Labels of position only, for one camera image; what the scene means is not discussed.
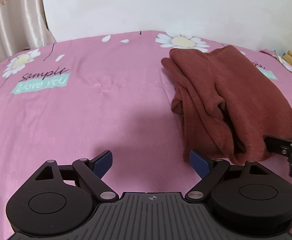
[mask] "white daisy print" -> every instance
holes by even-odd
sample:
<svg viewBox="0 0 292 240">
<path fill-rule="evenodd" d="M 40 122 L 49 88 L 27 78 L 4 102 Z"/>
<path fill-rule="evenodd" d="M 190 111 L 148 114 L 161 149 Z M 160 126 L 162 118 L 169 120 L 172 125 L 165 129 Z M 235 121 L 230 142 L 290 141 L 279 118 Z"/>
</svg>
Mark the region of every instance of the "white daisy print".
<svg viewBox="0 0 292 240">
<path fill-rule="evenodd" d="M 11 74 L 16 74 L 25 67 L 25 64 L 33 62 L 35 57 L 40 55 L 39 49 L 23 53 L 13 58 L 4 70 L 3 77 L 8 78 Z"/>
<path fill-rule="evenodd" d="M 193 36 L 173 33 L 159 33 L 156 42 L 162 43 L 163 48 L 178 48 L 178 49 L 198 49 L 202 52 L 208 52 L 210 46 L 201 39 Z"/>
</svg>

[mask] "bedsheet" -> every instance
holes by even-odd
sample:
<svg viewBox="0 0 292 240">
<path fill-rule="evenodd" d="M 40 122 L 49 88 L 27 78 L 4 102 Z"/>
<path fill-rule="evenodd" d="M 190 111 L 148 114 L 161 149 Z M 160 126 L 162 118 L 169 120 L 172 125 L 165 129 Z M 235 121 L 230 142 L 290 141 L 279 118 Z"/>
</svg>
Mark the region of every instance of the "bedsheet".
<svg viewBox="0 0 292 240">
<path fill-rule="evenodd" d="M 109 149 L 113 167 L 103 180 L 119 195 L 185 194 L 200 178 L 183 162 L 180 119 L 170 110 L 175 91 L 161 59 L 175 47 L 208 52 L 223 46 L 134 32 L 60 42 L 1 62 L 0 240 L 13 233 L 7 201 L 49 159 L 65 165 Z M 292 73 L 270 55 L 237 48 L 292 106 Z M 263 165 L 292 183 L 284 157 Z"/>
</svg>

